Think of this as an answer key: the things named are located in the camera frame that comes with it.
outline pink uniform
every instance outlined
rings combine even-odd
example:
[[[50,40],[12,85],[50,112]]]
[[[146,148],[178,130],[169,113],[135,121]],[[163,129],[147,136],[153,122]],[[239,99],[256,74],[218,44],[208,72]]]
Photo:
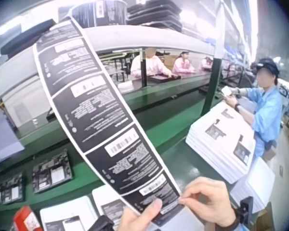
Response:
[[[150,59],[146,58],[145,59],[145,65],[146,65],[146,74],[147,75],[158,75],[158,74],[169,75],[169,74],[171,74],[171,70],[169,70],[167,67],[165,67],[165,65],[162,63],[162,61],[155,55]],[[136,56],[133,59],[133,62],[131,64],[131,75],[135,78],[141,77],[140,55]]]
[[[177,73],[192,73],[194,72],[195,69],[194,67],[190,64],[190,62],[183,58],[177,58],[176,61],[174,62],[174,66],[172,69],[172,72],[177,74]]]

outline green pole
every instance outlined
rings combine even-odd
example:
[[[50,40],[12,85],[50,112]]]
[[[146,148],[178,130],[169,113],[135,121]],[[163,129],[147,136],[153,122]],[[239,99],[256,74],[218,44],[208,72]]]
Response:
[[[214,58],[212,64],[212,73],[209,81],[208,93],[204,101],[201,116],[204,116],[211,109],[212,101],[216,92],[216,88],[219,83],[219,76],[221,72],[222,58],[224,55],[224,41],[225,41],[225,27],[226,27],[226,17],[224,11],[224,1],[214,0],[216,5],[216,44],[214,50]]]

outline worker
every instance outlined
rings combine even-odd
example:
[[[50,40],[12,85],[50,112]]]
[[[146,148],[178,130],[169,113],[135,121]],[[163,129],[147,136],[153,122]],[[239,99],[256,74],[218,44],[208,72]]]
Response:
[[[199,194],[207,197],[208,203],[203,204],[196,198]],[[216,230],[247,230],[239,224],[231,207],[226,184],[223,181],[198,177],[188,184],[181,195],[179,203],[190,208],[201,219],[215,223]],[[145,231],[162,208],[162,200],[156,199],[138,217],[128,207],[125,207],[118,231]]]
[[[231,88],[232,95],[240,94],[257,103],[254,114],[244,109],[234,96],[224,98],[255,131],[256,157],[270,150],[279,136],[282,99],[277,88],[278,74],[275,62],[271,58],[263,58],[257,63],[257,82],[260,88]]]
[[[210,57],[207,56],[201,62],[201,70],[203,70],[203,71],[211,71],[212,70],[212,65],[213,65],[213,59],[211,59]]]
[[[169,70],[162,61],[155,55],[156,49],[149,47],[145,50],[145,66],[147,76],[164,74],[168,77],[176,76]],[[131,75],[134,78],[141,78],[140,55],[137,55],[131,64]]]
[[[194,67],[190,64],[188,60],[188,51],[183,51],[179,57],[175,60],[172,72],[175,74],[179,73],[194,73],[195,69]]]

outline factory floor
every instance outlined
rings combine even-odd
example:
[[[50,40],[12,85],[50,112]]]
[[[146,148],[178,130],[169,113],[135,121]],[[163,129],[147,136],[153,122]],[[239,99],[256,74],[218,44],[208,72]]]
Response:
[[[289,223],[289,139],[284,130],[277,142],[276,156],[268,162],[275,173],[275,182],[271,194],[273,221],[275,229],[282,231]]]

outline black label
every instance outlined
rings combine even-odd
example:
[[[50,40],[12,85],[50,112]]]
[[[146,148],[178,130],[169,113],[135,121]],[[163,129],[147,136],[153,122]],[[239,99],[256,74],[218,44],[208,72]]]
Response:
[[[225,117],[228,118],[228,119],[233,119],[233,117],[228,114],[228,108],[226,108],[225,110],[223,110],[222,115],[225,116]]]
[[[184,206],[177,203],[180,195],[174,190],[174,185],[163,171],[157,178],[146,184],[140,190],[123,196],[125,200],[134,205],[142,213],[145,208],[156,198],[163,201],[161,212],[155,217],[153,222],[158,226],[163,226],[171,220]]]
[[[106,205],[102,205],[103,213],[111,219],[115,226],[120,223],[125,204],[121,200],[112,201]]]
[[[136,125],[86,157],[119,194],[142,186],[162,170]]]
[[[48,48],[39,54],[39,61],[51,96],[72,81],[101,71],[83,38]]]
[[[80,31],[74,26],[73,22],[66,21],[61,24],[57,24],[51,28],[51,30],[45,33],[37,41],[37,51],[56,45],[60,42],[65,42],[69,39],[81,37]]]
[[[104,74],[79,80],[53,102],[84,153],[132,123]]]
[[[237,142],[236,148],[233,151],[233,154],[237,156],[245,165],[249,161],[250,151],[244,147],[240,141]]]
[[[206,133],[210,135],[213,139],[217,140],[220,136],[224,137],[226,134],[220,130],[215,123],[212,124],[207,130]]]

